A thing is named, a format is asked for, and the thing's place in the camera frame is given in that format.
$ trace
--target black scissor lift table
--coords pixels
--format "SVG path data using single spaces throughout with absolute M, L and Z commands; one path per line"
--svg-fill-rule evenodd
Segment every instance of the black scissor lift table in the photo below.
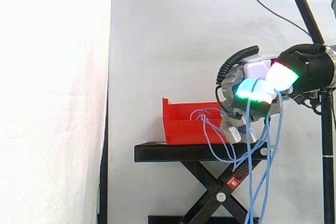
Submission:
M 246 144 L 234 145 L 237 157 L 247 151 Z M 253 168 L 266 156 L 262 155 L 260 147 L 253 154 Z M 221 144 L 213 145 L 216 154 L 228 159 L 227 153 Z M 218 177 L 215 178 L 201 161 L 217 161 L 208 145 L 167 145 L 165 142 L 149 142 L 134 147 L 135 162 L 181 162 L 194 177 L 207 189 L 199 200 L 184 216 L 148 216 L 148 224 L 244 224 L 247 210 L 232 195 L 242 181 L 248 176 L 248 162 L 244 161 L 233 172 L 230 164 Z M 212 214 L 223 206 L 232 217 L 212 217 Z

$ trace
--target red label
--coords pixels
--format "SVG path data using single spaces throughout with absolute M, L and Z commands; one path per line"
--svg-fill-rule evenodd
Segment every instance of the red label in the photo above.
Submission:
M 229 181 L 226 183 L 231 189 L 236 189 L 237 186 L 239 186 L 240 182 L 242 182 L 239 179 L 236 179 L 235 177 L 232 177 L 229 179 Z

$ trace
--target red plastic bin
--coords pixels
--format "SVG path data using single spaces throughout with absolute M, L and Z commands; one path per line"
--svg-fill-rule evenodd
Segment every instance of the red plastic bin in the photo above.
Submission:
M 204 103 L 176 103 L 171 104 L 167 98 L 163 98 L 163 126 L 167 144 L 207 144 L 203 132 L 203 121 L 196 120 L 197 113 L 190 120 L 193 111 L 205 108 L 217 108 L 217 102 Z M 208 110 L 211 115 L 207 115 L 209 121 L 220 127 L 222 118 L 217 110 Z M 206 131 L 210 142 L 213 144 L 222 144 L 216 132 L 206 124 Z

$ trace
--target blue cable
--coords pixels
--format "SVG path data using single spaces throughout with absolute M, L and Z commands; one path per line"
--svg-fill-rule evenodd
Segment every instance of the blue cable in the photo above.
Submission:
M 193 111 L 193 112 L 190 114 L 190 120 L 192 119 L 192 116 L 193 116 L 194 113 L 196 113 L 196 112 L 206 112 L 206 113 L 208 113 L 209 115 L 211 115 L 209 112 L 207 112 L 207 110 L 210 110 L 210 109 L 217 110 L 217 111 L 220 112 L 220 110 L 217 109 L 217 108 L 205 108 L 205 109 L 195 110 L 195 111 Z M 196 119 L 198 120 L 198 119 L 202 118 L 201 115 L 203 115 L 203 114 L 199 114 L 199 115 L 197 116 Z M 213 128 L 213 130 L 216 132 L 216 134 L 217 134 L 218 137 L 220 138 L 222 144 L 223 144 L 224 147 L 225 147 L 225 151 L 226 151 L 226 153 L 227 153 L 229 159 L 232 160 L 232 161 L 235 161 L 235 160 L 237 159 L 237 156 L 236 156 L 236 152 L 235 152 L 235 148 L 233 147 L 233 144 L 232 144 L 232 143 L 229 143 L 230 146 L 231 146 L 232 152 L 233 152 L 233 157 L 232 157 L 231 154 L 230 154 L 230 151 L 229 151 L 228 148 L 227 148 L 227 145 L 226 145 L 224 139 L 223 139 L 222 136 L 221 136 L 222 132 L 220 131 L 220 129 L 219 129 L 216 125 L 212 124 L 212 123 L 206 118 L 206 116 L 205 116 L 203 119 L 206 120 L 206 123 L 208 123 L 208 124 Z
M 201 121 L 203 121 L 203 131 L 204 131 L 204 135 L 207 139 L 207 142 L 208 142 L 208 145 L 209 145 L 209 149 L 211 150 L 212 154 L 214 155 L 214 157 L 223 162 L 223 163 L 229 163 L 229 164 L 235 164 L 235 166 L 239 166 L 242 162 L 244 162 L 246 160 L 246 158 L 250 159 L 250 162 L 249 162 L 249 174 L 252 174 L 250 170 L 252 170 L 252 165 L 251 165 L 251 155 L 252 153 L 259 149 L 265 142 L 267 142 L 267 168 L 265 170 L 265 173 L 263 174 L 263 177 L 261 178 L 261 181 L 257 187 L 257 190 L 256 192 L 254 193 L 253 196 L 250 195 L 250 209 L 248 210 L 248 213 L 247 213 L 247 216 L 246 216 L 246 219 L 245 219 L 245 224 L 247 224 L 248 220 L 250 221 L 250 223 L 253 223 L 253 206 L 254 206 L 254 203 L 256 201 L 256 198 L 260 192 L 260 189 L 266 179 L 266 188 L 265 188 L 265 196 L 264 196 L 264 202 L 263 202 L 263 208 L 261 210 L 261 215 L 260 215 L 260 218 L 259 218 L 259 223 L 262 223 L 262 220 L 264 218 L 264 215 L 265 215 L 265 211 L 266 211 L 266 205 L 267 205 L 267 199 L 268 199 L 268 192 L 269 192 L 269 177 L 270 177 L 270 168 L 271 168 L 271 165 L 273 163 L 273 160 L 275 158 L 275 155 L 276 155 L 276 152 L 277 152 L 277 149 L 278 149 L 278 145 L 279 145 L 279 140 L 280 140 L 280 133 L 281 133 L 281 126 L 282 126 L 282 118 L 283 118 L 283 99 L 282 99 L 282 96 L 281 94 L 275 90 L 275 92 L 277 93 L 279 99 L 280 99 L 280 118 L 279 118 L 279 124 L 278 124 L 278 132 L 277 132 L 277 139 L 276 139 L 276 143 L 275 143 L 275 148 L 274 148 L 274 151 L 272 152 L 272 154 L 270 154 L 270 134 L 269 134 L 269 115 L 267 115 L 266 117 L 266 123 L 265 123 L 265 126 L 264 126 L 264 129 L 262 131 L 262 134 L 261 134 L 261 137 L 260 137 L 260 140 L 258 141 L 258 143 L 254 146 L 254 148 L 251 149 L 251 146 L 249 145 L 250 143 L 250 134 L 249 134 L 249 125 L 250 125 L 250 118 L 249 118 L 249 114 L 250 114 L 250 103 L 251 101 L 249 100 L 248 102 L 248 106 L 247 106 L 247 110 L 246 110 L 246 118 L 247 118 L 247 122 L 246 122 L 246 131 L 247 131 L 247 148 L 248 148 L 248 152 L 243 154 L 240 158 L 236 158 L 235 156 L 235 152 L 234 152 L 234 158 L 231 157 L 228 149 L 226 148 L 226 151 L 228 153 L 228 157 L 230 158 L 230 160 L 225 160 L 225 159 L 222 159 L 220 157 L 218 157 L 216 155 L 216 153 L 214 152 L 213 148 L 212 148 L 212 145 L 211 145 L 211 142 L 210 142 L 210 139 L 209 139 L 209 136 L 206 132 L 206 124 L 210 125 L 212 127 L 212 129 L 217 133 L 218 137 L 221 139 L 223 145 L 226 147 L 226 144 L 221 136 L 222 132 L 220 131 L 220 129 L 212 124 L 209 119 L 206 117 L 205 114 L 199 114 L 197 119 L 200 119 Z M 208 114 L 210 114 L 209 112 L 207 112 L 206 110 L 207 109 L 203 109 L 203 110 L 196 110 L 194 111 L 192 114 L 191 114 L 191 118 L 192 118 L 192 115 L 197 112 L 197 111 L 200 111 L 200 112 L 206 112 Z
M 201 115 L 199 115 L 199 117 L 198 117 L 197 119 L 200 119 L 201 121 L 203 121 L 203 132 L 204 132 L 204 135 L 205 135 L 205 137 L 206 137 L 206 139 L 207 139 L 207 143 L 208 143 L 208 145 L 209 145 L 209 149 L 210 149 L 210 151 L 212 152 L 213 156 L 214 156 L 218 161 L 223 162 L 223 163 L 226 163 L 226 164 L 235 164 L 236 162 L 238 162 L 238 163 L 237 163 L 237 166 L 238 166 L 239 164 L 241 164 L 242 162 L 244 162 L 244 161 L 247 159 L 247 153 L 243 154 L 240 158 L 237 158 L 237 159 L 231 159 L 231 160 L 222 159 L 222 158 L 218 157 L 218 155 L 215 153 L 215 151 L 214 151 L 214 149 L 213 149 L 213 147 L 212 147 L 212 145 L 211 145 L 209 136 L 208 136 L 208 134 L 207 134 L 207 132 L 206 132 L 205 124 L 209 124 L 209 125 L 212 127 L 212 129 L 217 133 L 217 135 L 219 136 L 219 138 L 220 138 L 220 139 L 222 140 L 222 142 L 223 142 L 224 140 L 223 140 L 222 136 L 219 135 L 219 133 L 222 134 L 222 132 L 220 131 L 220 129 L 219 129 L 216 125 L 212 124 L 212 123 L 206 118 L 206 115 L 201 114 Z M 261 138 L 264 138 L 264 136 L 265 136 L 265 132 L 266 132 L 266 128 L 264 128 L 264 130 L 263 130 L 263 132 L 262 132 L 262 135 L 261 135 Z M 258 150 L 258 149 L 263 145 L 263 143 L 265 142 L 265 140 L 264 140 L 264 139 L 261 139 L 261 138 L 260 138 L 260 141 L 258 141 L 258 143 L 257 143 L 257 144 L 254 146 L 254 148 L 251 150 L 252 153 L 254 153 L 256 150 Z
M 258 78 L 252 86 L 251 93 L 253 93 L 258 81 Z M 247 155 L 248 155 L 248 178 L 249 178 L 249 198 L 250 198 L 250 211 L 246 216 L 245 222 L 249 219 L 250 224 L 253 224 L 253 174 L 252 174 L 252 152 L 251 152 L 251 140 L 250 140 L 250 109 L 251 109 L 251 99 L 249 98 L 246 106 L 246 142 L 247 142 Z
M 277 131 L 277 138 L 276 138 L 276 142 L 275 142 L 275 147 L 274 147 L 274 150 L 273 150 L 271 158 L 270 158 L 270 167 L 272 166 L 272 163 L 274 161 L 275 155 L 276 155 L 278 147 L 279 147 L 280 133 L 281 133 L 281 127 L 282 127 L 282 120 L 283 120 L 283 107 L 284 107 L 284 101 L 282 99 L 281 93 L 278 92 L 277 90 L 275 90 L 275 92 L 277 93 L 277 95 L 278 95 L 278 97 L 280 99 L 280 117 L 279 117 L 279 124 L 278 124 L 278 131 Z M 263 174 L 263 177 L 261 178 L 261 181 L 260 181 L 260 183 L 259 183 L 259 185 L 257 187 L 257 190 L 256 190 L 256 192 L 255 192 L 255 194 L 253 196 L 253 204 L 254 204 L 254 202 L 257 199 L 257 196 L 259 194 L 259 191 L 261 189 L 262 184 L 265 181 L 266 176 L 267 176 L 267 173 L 265 171 L 265 173 Z M 265 199 L 264 199 L 264 204 L 263 204 L 263 209 L 261 210 L 259 224 L 261 224 L 261 221 L 263 220 L 265 209 L 266 209 L 266 203 L 265 203 Z M 250 212 L 251 212 L 251 209 L 248 210 L 247 217 L 250 216 Z

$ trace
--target robotic hand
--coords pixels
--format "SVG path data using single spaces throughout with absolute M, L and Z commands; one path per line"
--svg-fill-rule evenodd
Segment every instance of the robotic hand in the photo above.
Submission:
M 258 46 L 243 49 L 230 57 L 217 75 L 217 91 L 221 89 L 226 100 L 221 104 L 222 123 L 220 130 L 228 142 L 246 143 L 246 104 L 251 95 L 251 122 L 261 117 L 280 112 L 279 101 L 274 90 L 266 83 L 266 75 L 277 56 L 258 55 Z M 250 129 L 250 139 L 258 141 L 256 133 Z
M 230 143 L 246 142 L 246 105 L 251 99 L 251 122 L 280 112 L 279 99 L 294 99 L 312 108 L 320 105 L 319 95 L 336 87 L 336 51 L 317 44 L 295 45 L 277 56 L 261 57 L 257 46 L 230 57 L 217 75 L 218 89 L 226 100 L 221 104 L 221 131 Z M 253 129 L 250 139 L 258 139 Z

